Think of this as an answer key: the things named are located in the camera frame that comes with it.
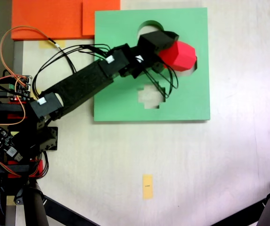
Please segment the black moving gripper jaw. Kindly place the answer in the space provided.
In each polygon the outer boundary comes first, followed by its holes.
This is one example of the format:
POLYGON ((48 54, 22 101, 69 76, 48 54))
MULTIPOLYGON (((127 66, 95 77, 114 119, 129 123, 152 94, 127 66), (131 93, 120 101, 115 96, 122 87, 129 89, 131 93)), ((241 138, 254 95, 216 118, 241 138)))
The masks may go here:
POLYGON ((163 61, 152 61, 151 70, 155 73, 161 73, 164 70, 163 61))

